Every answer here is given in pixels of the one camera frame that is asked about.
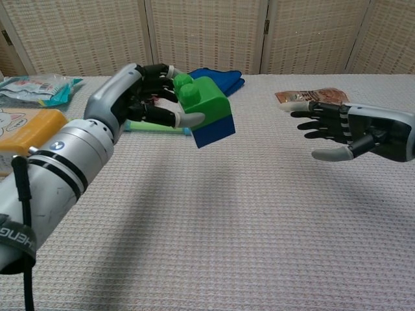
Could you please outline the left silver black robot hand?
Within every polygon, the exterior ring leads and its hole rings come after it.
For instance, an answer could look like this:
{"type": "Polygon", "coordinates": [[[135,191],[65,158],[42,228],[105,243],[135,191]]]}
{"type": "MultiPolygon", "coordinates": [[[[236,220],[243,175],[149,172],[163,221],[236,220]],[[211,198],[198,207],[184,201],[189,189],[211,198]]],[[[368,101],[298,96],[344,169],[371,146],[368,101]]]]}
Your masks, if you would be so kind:
{"type": "Polygon", "coordinates": [[[127,120],[149,122],[171,128],[190,128],[201,124],[201,112],[170,111],[152,104],[153,97],[178,102],[173,78],[181,71],[159,63],[140,66],[130,63],[116,72],[88,99],[85,119],[95,119],[109,129],[116,143],[127,120]]]}

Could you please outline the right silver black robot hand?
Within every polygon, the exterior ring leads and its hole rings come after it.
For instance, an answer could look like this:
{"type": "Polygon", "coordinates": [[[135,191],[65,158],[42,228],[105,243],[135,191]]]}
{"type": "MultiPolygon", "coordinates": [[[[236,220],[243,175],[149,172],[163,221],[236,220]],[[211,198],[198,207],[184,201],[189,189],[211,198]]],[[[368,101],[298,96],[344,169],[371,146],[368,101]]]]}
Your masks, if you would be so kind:
{"type": "Polygon", "coordinates": [[[396,109],[356,103],[327,103],[315,100],[284,102],[283,111],[294,118],[309,118],[298,125],[307,139],[327,139],[342,146],[316,149],[320,161],[350,161],[367,152],[395,162],[414,160],[414,114],[396,109]]]}

